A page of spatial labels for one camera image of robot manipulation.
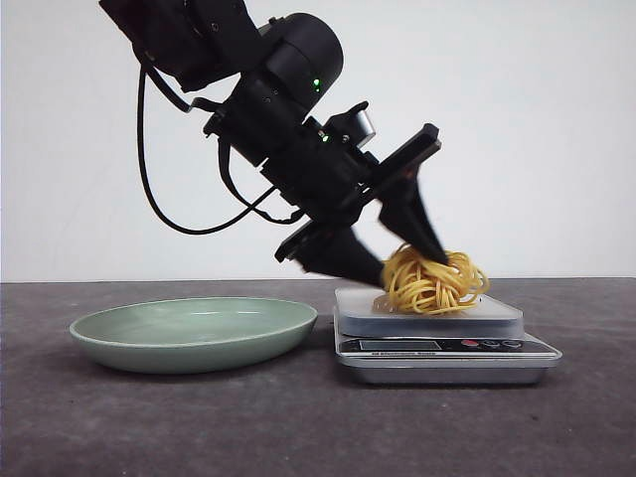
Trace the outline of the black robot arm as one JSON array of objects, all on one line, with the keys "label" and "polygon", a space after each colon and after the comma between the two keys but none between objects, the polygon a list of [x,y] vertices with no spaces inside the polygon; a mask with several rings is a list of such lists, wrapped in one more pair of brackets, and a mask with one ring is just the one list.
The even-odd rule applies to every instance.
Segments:
[{"label": "black robot arm", "polygon": [[375,129],[358,103],[320,123],[310,112],[343,67],[333,30],[296,13],[255,26],[240,1],[105,1],[102,9],[131,42],[140,79],[184,91],[238,76],[223,102],[166,96],[181,110],[210,114],[204,131],[219,139],[219,167],[229,175],[239,152],[274,191],[309,219],[276,251],[309,272],[382,285],[381,261],[352,226],[363,207],[380,201],[380,222],[422,256],[446,263],[417,185],[420,164],[440,147],[425,124],[385,160],[366,150]]}]

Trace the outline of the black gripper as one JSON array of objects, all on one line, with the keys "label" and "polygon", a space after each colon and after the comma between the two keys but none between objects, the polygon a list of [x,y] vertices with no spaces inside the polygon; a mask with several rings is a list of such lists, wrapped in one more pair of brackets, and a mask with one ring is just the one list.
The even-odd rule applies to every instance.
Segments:
[{"label": "black gripper", "polygon": [[288,144],[262,165],[263,176],[309,223],[278,248],[279,261],[297,260],[305,271],[381,287],[383,264],[356,237],[353,225],[373,200],[380,222],[419,254],[448,258],[418,189],[419,166],[440,148],[438,128],[424,124],[384,161],[337,142],[313,118],[295,128]]}]

